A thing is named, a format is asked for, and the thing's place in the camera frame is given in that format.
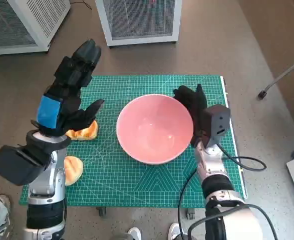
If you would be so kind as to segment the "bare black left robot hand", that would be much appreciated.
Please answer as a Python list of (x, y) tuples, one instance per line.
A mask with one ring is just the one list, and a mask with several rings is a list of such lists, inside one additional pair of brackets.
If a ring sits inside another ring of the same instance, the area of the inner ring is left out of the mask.
[(65, 56), (54, 73), (54, 82), (41, 97), (37, 119), (31, 123), (44, 135), (59, 137), (69, 130), (91, 125), (103, 99), (80, 109), (81, 88), (88, 86), (100, 59), (101, 48), (93, 39), (85, 41), (71, 57)]

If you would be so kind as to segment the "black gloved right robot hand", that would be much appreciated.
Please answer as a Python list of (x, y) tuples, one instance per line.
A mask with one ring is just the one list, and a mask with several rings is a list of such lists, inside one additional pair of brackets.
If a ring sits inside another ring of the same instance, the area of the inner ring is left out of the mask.
[(201, 84), (198, 84), (196, 91), (181, 85), (173, 90), (174, 99), (178, 100), (188, 110), (193, 121), (193, 137), (190, 144), (196, 148), (202, 137), (202, 112), (207, 108), (206, 96)]

